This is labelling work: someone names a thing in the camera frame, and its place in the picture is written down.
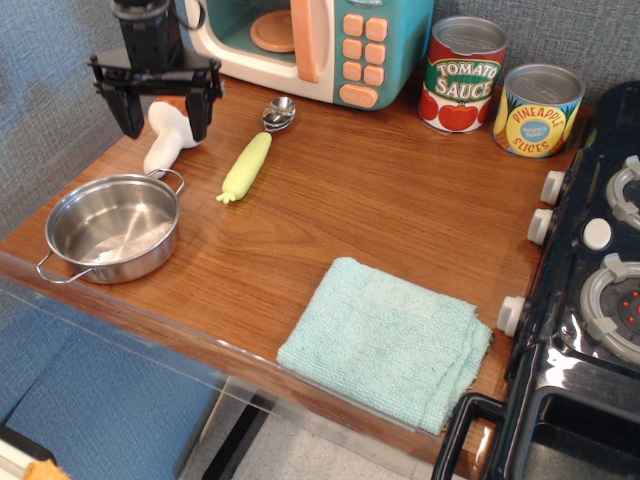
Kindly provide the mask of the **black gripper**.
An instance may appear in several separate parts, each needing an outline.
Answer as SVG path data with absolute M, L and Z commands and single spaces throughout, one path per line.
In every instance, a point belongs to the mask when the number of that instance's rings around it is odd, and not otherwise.
M 122 19 L 119 24 L 124 46 L 95 53 L 88 63 L 96 90 L 123 134 L 132 139 L 141 134 L 142 96 L 170 95 L 185 97 L 193 140 L 204 140 L 209 103 L 224 95 L 220 63 L 186 49 L 175 19 Z

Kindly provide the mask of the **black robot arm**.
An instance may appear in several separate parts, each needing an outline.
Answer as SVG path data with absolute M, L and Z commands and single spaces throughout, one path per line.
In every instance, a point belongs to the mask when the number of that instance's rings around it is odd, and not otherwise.
M 212 121 L 213 104 L 224 95 L 221 63 L 184 46 L 181 30 L 197 31 L 206 20 L 201 1 L 197 22 L 180 17 L 173 1 L 112 1 L 124 46 L 93 54 L 89 65 L 96 92 L 106 101 L 121 131 L 136 139 L 144 125 L 143 96 L 185 100 L 193 139 L 202 141 Z

